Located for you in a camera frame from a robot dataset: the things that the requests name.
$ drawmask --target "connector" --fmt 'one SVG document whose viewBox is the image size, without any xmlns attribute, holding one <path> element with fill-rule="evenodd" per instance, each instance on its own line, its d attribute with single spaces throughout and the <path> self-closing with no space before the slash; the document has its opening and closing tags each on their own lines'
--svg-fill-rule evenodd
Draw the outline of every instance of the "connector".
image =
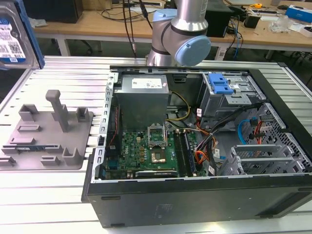
<svg viewBox="0 0 312 234">
<path fill-rule="evenodd" d="M 258 125 L 258 119 L 257 117 L 252 117 L 250 120 L 249 120 L 249 123 L 251 126 L 255 127 Z"/>
</svg>

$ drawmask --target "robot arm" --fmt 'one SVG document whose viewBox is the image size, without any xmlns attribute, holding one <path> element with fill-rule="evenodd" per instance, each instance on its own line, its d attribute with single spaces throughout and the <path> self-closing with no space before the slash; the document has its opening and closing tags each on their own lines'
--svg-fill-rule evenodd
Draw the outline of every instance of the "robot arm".
<svg viewBox="0 0 312 234">
<path fill-rule="evenodd" d="M 154 13 L 149 66 L 195 66 L 210 52 L 205 20 L 208 0 L 175 0 L 177 10 Z"/>
</svg>

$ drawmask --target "blue wire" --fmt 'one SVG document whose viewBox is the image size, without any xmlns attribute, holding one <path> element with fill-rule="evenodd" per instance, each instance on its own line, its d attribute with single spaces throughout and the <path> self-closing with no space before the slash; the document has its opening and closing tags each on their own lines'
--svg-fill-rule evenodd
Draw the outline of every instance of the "blue wire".
<svg viewBox="0 0 312 234">
<path fill-rule="evenodd" d="M 238 128 L 237 128 L 238 138 L 239 138 L 239 140 L 240 140 L 244 145 L 247 144 L 246 141 L 245 141 L 244 138 L 243 138 L 243 135 L 242 135 L 242 126 L 243 126 L 243 124 L 244 124 L 245 122 L 249 122 L 249 119 L 244 119 L 244 120 L 242 120 L 242 121 L 239 123 Z"/>
</svg>

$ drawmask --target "metal bracket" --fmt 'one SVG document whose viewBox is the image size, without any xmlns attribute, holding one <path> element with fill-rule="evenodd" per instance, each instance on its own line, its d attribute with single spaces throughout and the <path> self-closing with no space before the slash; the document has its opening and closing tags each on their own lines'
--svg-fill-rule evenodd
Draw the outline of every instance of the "metal bracket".
<svg viewBox="0 0 312 234">
<path fill-rule="evenodd" d="M 246 94 L 232 94 L 232 95 L 225 95 L 226 100 L 228 101 L 229 105 L 251 105 L 252 102 L 249 100 Z"/>
</svg>

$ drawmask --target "power supply label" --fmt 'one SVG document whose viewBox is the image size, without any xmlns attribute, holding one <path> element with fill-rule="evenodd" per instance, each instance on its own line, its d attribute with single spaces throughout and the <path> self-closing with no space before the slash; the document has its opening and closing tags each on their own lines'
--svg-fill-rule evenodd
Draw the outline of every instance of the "power supply label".
<svg viewBox="0 0 312 234">
<path fill-rule="evenodd" d="M 132 88 L 133 89 L 161 89 L 162 83 L 161 79 L 147 79 L 147 78 L 135 78 L 132 79 Z"/>
</svg>

